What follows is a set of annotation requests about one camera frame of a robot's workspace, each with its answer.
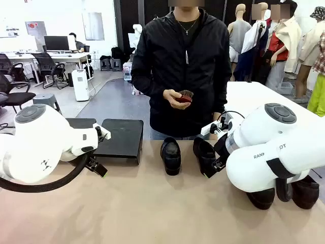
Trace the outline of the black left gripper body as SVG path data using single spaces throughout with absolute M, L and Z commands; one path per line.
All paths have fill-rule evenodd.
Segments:
M 93 156 L 93 154 L 91 152 L 88 152 L 86 154 L 86 168 L 97 168 L 98 166 L 98 161 L 95 159 L 95 157 Z

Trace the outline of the person's right hand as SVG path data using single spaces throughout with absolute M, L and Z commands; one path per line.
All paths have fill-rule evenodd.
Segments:
M 170 103 L 171 107 L 175 109 L 185 110 L 187 107 L 190 106 L 190 102 L 178 102 L 176 98 L 181 98 L 182 94 L 174 91 L 173 89 L 165 89 L 163 92 L 163 97 Z

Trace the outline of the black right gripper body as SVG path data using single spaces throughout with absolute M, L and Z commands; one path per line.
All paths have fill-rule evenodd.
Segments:
M 218 139 L 218 141 L 214 145 L 215 152 L 219 155 L 219 160 L 222 163 L 226 163 L 230 153 L 228 152 L 226 148 L 226 140 L 228 138 L 227 134 L 224 134 L 221 138 Z

